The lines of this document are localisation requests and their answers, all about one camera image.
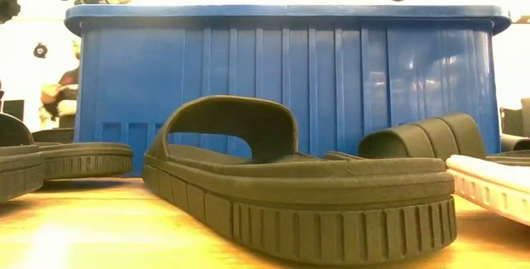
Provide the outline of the black slide sandal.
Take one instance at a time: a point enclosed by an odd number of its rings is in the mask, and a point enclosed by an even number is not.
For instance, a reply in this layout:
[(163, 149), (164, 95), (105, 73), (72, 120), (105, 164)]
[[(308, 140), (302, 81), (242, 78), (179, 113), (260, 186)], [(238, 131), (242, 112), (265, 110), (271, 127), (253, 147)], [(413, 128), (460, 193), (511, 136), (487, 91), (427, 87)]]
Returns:
[(488, 155), (475, 120), (466, 113), (452, 113), (373, 132), (361, 140), (356, 156), (330, 151), (325, 158), (429, 157), (445, 161), (453, 155), (461, 155), (507, 166), (530, 166), (530, 139), (518, 140), (525, 149)]
[(501, 151), (524, 151), (530, 150), (530, 138), (509, 134), (500, 136)]
[(133, 150), (126, 144), (40, 142), (37, 146), (44, 158), (46, 180), (123, 175), (133, 168)]
[(401, 261), (455, 241), (455, 189), (432, 157), (300, 153), (296, 119), (261, 98), (180, 106), (144, 156), (155, 194), (218, 234), (294, 262)]
[(26, 125), (0, 113), (0, 203), (40, 189), (44, 169), (44, 157)]

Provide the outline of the pale pink slide sandal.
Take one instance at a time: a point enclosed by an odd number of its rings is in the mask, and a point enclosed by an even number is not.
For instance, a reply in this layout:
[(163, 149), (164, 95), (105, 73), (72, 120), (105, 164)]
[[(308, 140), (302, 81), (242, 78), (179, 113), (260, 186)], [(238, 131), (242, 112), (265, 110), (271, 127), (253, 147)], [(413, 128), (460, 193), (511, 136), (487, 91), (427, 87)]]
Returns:
[(530, 226), (530, 163), (453, 155), (446, 166), (455, 178), (457, 195)]

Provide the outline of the blue plastic bin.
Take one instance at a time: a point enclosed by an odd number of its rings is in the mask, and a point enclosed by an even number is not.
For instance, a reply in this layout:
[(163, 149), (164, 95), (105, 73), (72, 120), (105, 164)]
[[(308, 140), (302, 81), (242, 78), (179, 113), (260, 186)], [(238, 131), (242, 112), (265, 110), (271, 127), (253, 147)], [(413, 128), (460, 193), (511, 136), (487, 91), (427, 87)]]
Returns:
[(377, 130), (468, 113), (499, 151), (493, 37), (497, 6), (79, 5), (79, 142), (121, 142), (132, 175), (183, 103), (214, 95), (288, 107), (298, 149), (354, 154)]

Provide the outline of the person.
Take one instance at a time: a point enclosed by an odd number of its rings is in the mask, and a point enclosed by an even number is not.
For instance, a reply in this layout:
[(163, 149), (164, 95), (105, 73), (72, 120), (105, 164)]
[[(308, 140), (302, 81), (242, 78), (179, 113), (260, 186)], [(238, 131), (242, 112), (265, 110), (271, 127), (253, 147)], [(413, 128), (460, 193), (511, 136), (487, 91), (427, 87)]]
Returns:
[(54, 121), (59, 121), (59, 127), (64, 127), (62, 121), (65, 118), (68, 121), (75, 119), (80, 79), (80, 43), (73, 41), (72, 46), (78, 65), (66, 71), (57, 83), (41, 86), (39, 119), (42, 129), (51, 128)]

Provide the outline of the dark boxy background object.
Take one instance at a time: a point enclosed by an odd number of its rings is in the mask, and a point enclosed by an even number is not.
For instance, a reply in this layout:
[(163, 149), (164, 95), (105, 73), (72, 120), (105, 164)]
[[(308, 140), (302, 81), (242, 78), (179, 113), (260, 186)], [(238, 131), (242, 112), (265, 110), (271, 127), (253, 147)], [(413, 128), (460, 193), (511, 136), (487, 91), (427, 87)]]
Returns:
[(522, 98), (521, 105), (520, 109), (499, 109), (503, 134), (530, 137), (530, 98)]

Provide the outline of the black background monitor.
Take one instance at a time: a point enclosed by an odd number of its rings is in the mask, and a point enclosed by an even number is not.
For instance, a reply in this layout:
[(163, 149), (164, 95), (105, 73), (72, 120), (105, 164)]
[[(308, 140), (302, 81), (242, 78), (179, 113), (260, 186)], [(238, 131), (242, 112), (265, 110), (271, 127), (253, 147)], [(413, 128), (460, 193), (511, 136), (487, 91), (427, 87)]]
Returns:
[(24, 107), (25, 101), (23, 99), (6, 100), (2, 104), (2, 112), (23, 121)]

